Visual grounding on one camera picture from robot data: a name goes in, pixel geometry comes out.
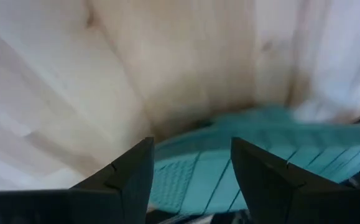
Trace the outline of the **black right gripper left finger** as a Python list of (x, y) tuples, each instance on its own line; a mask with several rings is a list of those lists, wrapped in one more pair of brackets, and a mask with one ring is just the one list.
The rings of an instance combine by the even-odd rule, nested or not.
[(0, 191), (0, 224), (145, 224), (153, 173), (148, 137), (69, 189)]

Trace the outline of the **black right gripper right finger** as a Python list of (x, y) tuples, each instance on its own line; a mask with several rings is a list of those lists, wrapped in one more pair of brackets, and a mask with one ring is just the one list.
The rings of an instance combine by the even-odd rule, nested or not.
[(236, 180), (255, 224), (360, 224), (360, 189), (337, 184), (241, 138)]

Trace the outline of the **green rubber slide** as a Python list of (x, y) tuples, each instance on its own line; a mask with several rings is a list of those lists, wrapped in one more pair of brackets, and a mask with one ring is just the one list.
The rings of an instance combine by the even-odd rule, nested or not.
[(360, 121), (304, 123), (281, 106), (261, 106), (212, 117), (158, 143), (150, 203), (186, 215), (245, 209), (231, 162), (233, 137), (333, 182), (360, 171)]

